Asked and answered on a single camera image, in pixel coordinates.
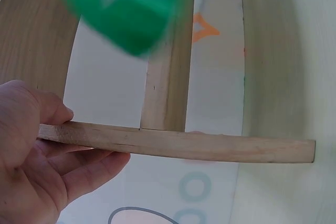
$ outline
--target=orange marking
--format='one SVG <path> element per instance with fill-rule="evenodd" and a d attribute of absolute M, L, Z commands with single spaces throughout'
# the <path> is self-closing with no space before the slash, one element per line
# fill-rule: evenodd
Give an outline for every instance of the orange marking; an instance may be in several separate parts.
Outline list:
<path fill-rule="evenodd" d="M 199 23 L 204 29 L 193 32 L 193 43 L 207 36 L 221 34 L 215 27 L 207 23 L 200 13 L 194 15 L 194 23 Z"/>

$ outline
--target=green plastic piece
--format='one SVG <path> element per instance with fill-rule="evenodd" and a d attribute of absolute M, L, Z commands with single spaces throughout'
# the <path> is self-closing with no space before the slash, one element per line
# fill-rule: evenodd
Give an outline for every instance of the green plastic piece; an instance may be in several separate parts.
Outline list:
<path fill-rule="evenodd" d="M 177 0 L 66 1 L 93 29 L 137 57 L 163 37 L 177 5 Z"/>

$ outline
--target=black curved line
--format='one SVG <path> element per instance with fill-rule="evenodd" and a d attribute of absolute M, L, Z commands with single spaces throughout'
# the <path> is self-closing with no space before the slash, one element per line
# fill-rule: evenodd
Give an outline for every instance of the black curved line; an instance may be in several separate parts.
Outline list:
<path fill-rule="evenodd" d="M 150 214 L 154 214 L 154 215 L 157 215 L 157 216 L 160 216 L 164 219 L 166 219 L 167 221 L 170 221 L 172 224 L 179 224 L 177 223 L 175 220 L 169 218 L 168 216 L 166 215 L 163 215 L 159 212 L 156 212 L 156 211 L 153 211 L 153 210 L 149 210 L 149 209 L 146 209 L 146 208 L 141 208 L 141 207 L 121 207 L 121 208 L 118 208 L 117 210 L 113 211 L 109 217 L 109 220 L 108 220 L 108 224 L 111 224 L 112 223 L 112 219 L 113 217 L 121 212 L 121 211 L 124 211 L 124 210 L 137 210 L 137 211 L 142 211 L 142 212 L 149 212 Z"/>

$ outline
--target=wood grain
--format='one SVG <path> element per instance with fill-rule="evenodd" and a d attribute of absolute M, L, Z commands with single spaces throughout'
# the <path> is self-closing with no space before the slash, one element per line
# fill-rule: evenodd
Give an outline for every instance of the wood grain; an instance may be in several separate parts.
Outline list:
<path fill-rule="evenodd" d="M 185 129 L 193 32 L 194 0 L 180 0 L 173 29 L 149 60 L 141 127 L 180 131 Z"/>
<path fill-rule="evenodd" d="M 312 163 L 315 142 L 145 130 L 68 122 L 41 125 L 40 138 L 144 155 L 248 163 Z"/>
<path fill-rule="evenodd" d="M 62 0 L 0 1 L 0 83 L 21 79 L 63 97 L 78 20 Z"/>

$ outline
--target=wooden dowel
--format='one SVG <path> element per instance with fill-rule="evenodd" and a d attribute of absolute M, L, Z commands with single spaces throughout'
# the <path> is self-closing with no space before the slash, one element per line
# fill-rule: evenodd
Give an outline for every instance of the wooden dowel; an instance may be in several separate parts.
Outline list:
<path fill-rule="evenodd" d="M 241 163 L 312 163 L 313 140 L 209 135 L 68 122 L 39 138 L 118 152 Z"/>
<path fill-rule="evenodd" d="M 140 127 L 184 131 L 188 100 L 194 0 L 179 0 L 172 31 L 148 62 Z"/>

